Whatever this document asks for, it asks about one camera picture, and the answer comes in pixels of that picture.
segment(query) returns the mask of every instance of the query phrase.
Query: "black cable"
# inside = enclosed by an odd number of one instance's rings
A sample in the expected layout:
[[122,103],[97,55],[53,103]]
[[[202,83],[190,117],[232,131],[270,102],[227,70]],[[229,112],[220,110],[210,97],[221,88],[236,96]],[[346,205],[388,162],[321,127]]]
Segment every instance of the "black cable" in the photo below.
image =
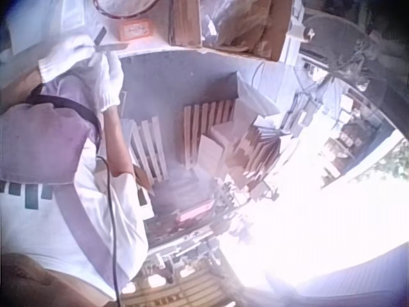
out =
[[105,165],[107,166],[107,196],[108,196],[108,207],[109,213],[111,215],[111,223],[113,227],[112,234],[114,236],[114,248],[113,248],[113,255],[112,255],[112,274],[114,276],[114,288],[115,288],[115,295],[116,295],[116,304],[118,307],[121,307],[121,299],[120,299],[120,291],[118,289],[118,278],[116,275],[116,225],[115,225],[115,218],[114,218],[114,210],[112,208],[112,198],[111,198],[111,173],[109,172],[108,162],[105,158],[101,157],[100,155],[97,158],[101,159]]

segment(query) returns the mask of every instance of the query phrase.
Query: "cardboard box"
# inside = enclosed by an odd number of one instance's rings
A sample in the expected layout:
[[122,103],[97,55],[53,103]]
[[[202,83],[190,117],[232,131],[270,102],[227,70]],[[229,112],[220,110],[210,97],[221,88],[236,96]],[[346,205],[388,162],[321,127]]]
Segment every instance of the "cardboard box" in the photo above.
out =
[[279,61],[290,27],[293,0],[272,0],[269,23],[259,44],[259,54],[236,52],[227,49],[203,47],[201,41],[200,0],[173,0],[171,7],[171,29],[169,42],[173,46],[200,48],[203,52],[213,52],[228,56]]

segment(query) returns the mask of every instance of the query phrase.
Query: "plastic bag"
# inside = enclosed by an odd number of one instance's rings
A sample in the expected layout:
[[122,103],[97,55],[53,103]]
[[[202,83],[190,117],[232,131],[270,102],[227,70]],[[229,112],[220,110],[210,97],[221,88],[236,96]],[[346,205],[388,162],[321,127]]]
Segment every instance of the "plastic bag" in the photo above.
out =
[[201,0],[205,47],[252,51],[269,21],[272,0]]

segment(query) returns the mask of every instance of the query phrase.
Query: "wooden crate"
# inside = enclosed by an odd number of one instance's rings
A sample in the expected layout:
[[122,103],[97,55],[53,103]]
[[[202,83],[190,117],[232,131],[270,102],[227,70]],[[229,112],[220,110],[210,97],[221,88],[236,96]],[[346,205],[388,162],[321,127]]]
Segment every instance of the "wooden crate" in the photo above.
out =
[[232,120],[234,106],[234,100],[222,100],[185,107],[183,142],[186,169],[191,169],[197,163],[200,136],[207,135],[214,125]]

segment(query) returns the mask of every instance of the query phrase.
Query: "wooden pallet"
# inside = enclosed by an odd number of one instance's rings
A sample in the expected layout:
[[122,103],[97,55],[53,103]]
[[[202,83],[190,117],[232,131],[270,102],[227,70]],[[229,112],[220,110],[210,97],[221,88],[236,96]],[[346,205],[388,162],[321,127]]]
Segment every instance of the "wooden pallet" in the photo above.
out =
[[131,145],[133,160],[145,170],[151,184],[169,179],[157,117],[140,125],[134,123]]
[[186,169],[196,165],[200,136],[208,134],[214,125],[232,120],[234,104],[234,100],[223,100],[185,107],[183,140]]

